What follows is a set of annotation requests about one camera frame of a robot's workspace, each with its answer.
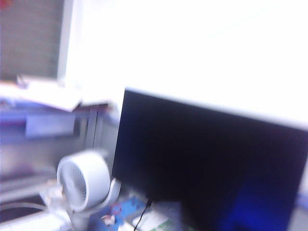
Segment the computer monitor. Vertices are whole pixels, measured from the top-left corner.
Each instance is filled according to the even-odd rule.
[[[200,230],[286,231],[308,133],[126,90],[113,176]]]

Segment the white desk fan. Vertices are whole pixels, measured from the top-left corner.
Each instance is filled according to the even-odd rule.
[[[119,181],[110,180],[103,153],[96,150],[62,158],[57,179],[72,211],[83,216],[90,216],[116,202],[121,188]]]

